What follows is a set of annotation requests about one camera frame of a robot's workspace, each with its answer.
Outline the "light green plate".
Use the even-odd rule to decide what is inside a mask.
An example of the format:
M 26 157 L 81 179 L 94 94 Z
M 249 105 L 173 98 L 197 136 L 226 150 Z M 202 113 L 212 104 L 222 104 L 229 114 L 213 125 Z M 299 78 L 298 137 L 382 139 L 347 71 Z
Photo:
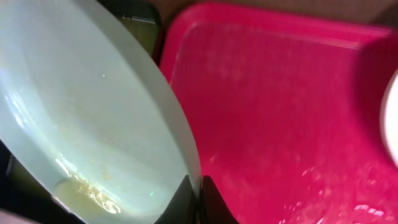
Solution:
M 201 171 L 185 114 L 97 1 L 1 2 L 1 141 L 85 223 L 155 223 Z

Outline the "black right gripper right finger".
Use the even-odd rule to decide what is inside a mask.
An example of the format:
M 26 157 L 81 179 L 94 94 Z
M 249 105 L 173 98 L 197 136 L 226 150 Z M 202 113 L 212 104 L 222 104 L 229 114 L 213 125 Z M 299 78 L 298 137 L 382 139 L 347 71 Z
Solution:
M 201 224 L 239 224 L 223 200 L 213 179 L 206 175 L 202 178 L 200 192 Z

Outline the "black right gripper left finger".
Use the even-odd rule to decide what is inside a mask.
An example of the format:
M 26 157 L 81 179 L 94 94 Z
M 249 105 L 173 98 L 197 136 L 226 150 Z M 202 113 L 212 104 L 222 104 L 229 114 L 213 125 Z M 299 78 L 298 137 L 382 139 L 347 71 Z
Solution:
M 186 175 L 167 208 L 155 224 L 194 224 L 196 200 L 189 176 Z

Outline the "white plate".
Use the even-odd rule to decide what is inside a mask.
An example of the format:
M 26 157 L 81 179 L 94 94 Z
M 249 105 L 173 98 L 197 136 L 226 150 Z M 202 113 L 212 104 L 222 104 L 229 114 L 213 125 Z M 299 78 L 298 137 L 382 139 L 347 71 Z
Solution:
M 398 131 L 398 120 L 397 120 L 397 70 L 389 80 L 387 87 L 384 91 L 381 109 L 379 125 L 382 136 L 382 141 L 389 157 L 397 167 L 397 131 Z

